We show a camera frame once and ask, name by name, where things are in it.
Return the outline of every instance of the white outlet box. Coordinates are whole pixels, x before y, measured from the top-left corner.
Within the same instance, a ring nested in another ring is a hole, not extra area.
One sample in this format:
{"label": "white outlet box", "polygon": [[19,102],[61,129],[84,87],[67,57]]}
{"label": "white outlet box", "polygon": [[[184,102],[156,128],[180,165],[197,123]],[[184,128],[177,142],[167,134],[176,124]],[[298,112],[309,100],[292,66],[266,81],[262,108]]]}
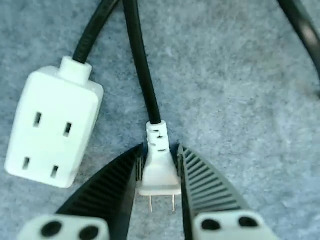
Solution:
{"label": "white outlet box", "polygon": [[92,67],[64,57],[28,77],[7,151],[14,176],[59,188],[74,182],[97,121],[104,90],[89,80]]}

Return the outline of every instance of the gray carpet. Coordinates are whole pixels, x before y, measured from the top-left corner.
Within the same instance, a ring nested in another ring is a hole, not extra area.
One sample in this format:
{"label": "gray carpet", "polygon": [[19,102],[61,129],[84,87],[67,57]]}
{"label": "gray carpet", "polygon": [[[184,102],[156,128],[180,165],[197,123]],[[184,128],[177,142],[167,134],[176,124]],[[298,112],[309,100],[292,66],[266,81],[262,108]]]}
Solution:
{"label": "gray carpet", "polygon": [[[72,55],[99,0],[0,1],[0,163],[28,75]],[[316,26],[320,3],[304,0]],[[139,0],[145,47],[171,144],[221,170],[283,240],[320,236],[320,89],[276,0]],[[122,5],[88,62],[105,94],[75,183],[58,189],[0,168],[0,239],[54,213],[95,172],[145,141],[148,121]],[[129,240],[182,240],[182,209],[137,196]]]}

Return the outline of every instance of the plug prong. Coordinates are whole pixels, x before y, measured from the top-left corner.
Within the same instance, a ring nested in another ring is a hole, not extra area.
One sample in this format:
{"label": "plug prong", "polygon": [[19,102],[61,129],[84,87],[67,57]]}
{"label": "plug prong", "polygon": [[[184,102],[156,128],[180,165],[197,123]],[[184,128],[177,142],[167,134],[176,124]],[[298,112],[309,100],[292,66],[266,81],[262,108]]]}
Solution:
{"label": "plug prong", "polygon": [[176,195],[172,195],[172,211],[176,211]]}
{"label": "plug prong", "polygon": [[149,196],[149,211],[152,213],[152,198]]}

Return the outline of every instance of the black cable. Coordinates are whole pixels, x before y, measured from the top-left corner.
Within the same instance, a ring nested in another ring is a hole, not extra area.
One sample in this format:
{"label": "black cable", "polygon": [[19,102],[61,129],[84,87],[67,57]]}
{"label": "black cable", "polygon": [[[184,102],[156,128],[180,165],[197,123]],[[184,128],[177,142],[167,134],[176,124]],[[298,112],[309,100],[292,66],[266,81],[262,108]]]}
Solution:
{"label": "black cable", "polygon": [[94,46],[99,33],[106,24],[111,13],[117,6],[119,0],[102,0],[95,10],[90,22],[74,51],[73,60],[84,64]]}
{"label": "black cable", "polygon": [[150,123],[159,124],[161,123],[160,111],[148,66],[137,0],[123,0],[123,7],[134,64]]}
{"label": "black cable", "polygon": [[320,78],[320,37],[299,0],[277,0],[308,51]]}

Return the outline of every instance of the white connector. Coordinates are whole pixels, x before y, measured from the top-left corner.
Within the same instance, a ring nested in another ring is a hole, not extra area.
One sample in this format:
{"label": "white connector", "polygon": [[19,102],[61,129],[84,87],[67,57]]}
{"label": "white connector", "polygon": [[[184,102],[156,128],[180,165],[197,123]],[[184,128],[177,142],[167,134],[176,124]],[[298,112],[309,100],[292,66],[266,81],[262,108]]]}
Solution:
{"label": "white connector", "polygon": [[279,240],[263,218],[251,210],[199,213],[192,223],[194,240]]}
{"label": "white connector", "polygon": [[92,66],[65,56],[60,68],[31,73],[16,110],[4,167],[9,174],[59,188],[74,182],[104,89]]}
{"label": "white connector", "polygon": [[167,124],[165,121],[159,124],[148,122],[146,133],[148,154],[138,193],[149,196],[151,212],[152,196],[172,196],[175,210],[175,195],[181,195],[181,184],[170,152]]}
{"label": "white connector", "polygon": [[27,222],[17,240],[110,240],[108,223],[97,217],[42,215]]}

